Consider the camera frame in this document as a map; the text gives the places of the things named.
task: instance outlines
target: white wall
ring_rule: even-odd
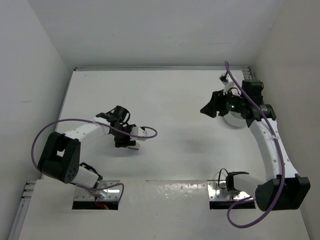
[[[252,64],[283,0],[28,0],[66,64]]]
[[[254,66],[289,157],[311,182],[302,206],[311,239],[320,236],[319,9],[319,0],[287,0]]]
[[[58,118],[70,73],[27,0],[0,1],[0,34],[0,239],[7,239],[25,182],[40,176],[32,141]]]

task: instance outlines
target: white table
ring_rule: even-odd
[[[125,183],[118,211],[71,210],[74,186],[45,177],[35,186],[19,239],[308,239],[299,210],[272,212],[247,229],[231,226],[226,210],[209,210],[206,180],[216,179],[220,168],[265,178],[259,149],[246,127],[234,129],[221,117],[200,114],[212,92],[223,88],[222,73],[75,71],[60,119],[90,120],[120,105],[131,112],[129,123],[154,127],[159,135],[142,142],[139,151],[115,148],[108,136],[81,150],[81,161],[105,180]],[[242,71],[233,73],[241,82]],[[57,131],[80,125],[60,123]],[[234,210],[231,217],[245,224],[260,214],[257,209]]]

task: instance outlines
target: white bowl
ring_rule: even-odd
[[[227,115],[223,116],[224,120],[236,128],[243,128],[247,123],[240,113],[230,111]]]

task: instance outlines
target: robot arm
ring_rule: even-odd
[[[227,75],[222,75],[220,79],[225,86],[228,85]],[[263,83],[258,80],[242,81],[243,90],[261,108],[276,136],[272,135],[266,121],[246,98],[242,95],[233,95],[230,91],[213,92],[210,102],[200,112],[212,118],[217,116],[217,112],[219,112],[219,116],[224,116],[229,111],[240,113],[246,120],[247,126],[259,147],[265,167],[266,182],[250,176],[248,172],[229,172],[226,177],[228,191],[245,191],[255,198],[260,210],[266,211],[275,198],[281,178],[285,177],[285,186],[273,210],[298,209],[310,189],[310,182],[307,177],[299,176],[288,158],[278,133],[275,112],[271,105],[263,103],[263,96],[261,95],[263,87]],[[278,140],[281,148],[285,164],[285,176],[282,176],[281,161],[274,138]]]
[[[147,139],[147,131],[134,124],[129,125],[129,119],[129,111],[121,106],[116,106],[109,112],[97,114],[92,122],[74,130],[62,134],[58,132],[51,133],[38,162],[38,170],[66,184],[72,183],[95,188],[98,181],[102,180],[102,176],[86,163],[79,165],[81,148],[104,135],[110,134],[114,136],[116,148],[139,150],[140,145],[136,140],[145,141]],[[128,136],[121,132],[138,137]]]

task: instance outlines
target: red wire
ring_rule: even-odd
[[[98,206],[98,207],[100,207],[100,208],[102,208],[102,209],[107,209],[107,205],[100,204],[100,203],[98,203],[97,200],[95,200],[94,203],[95,203],[96,206]]]

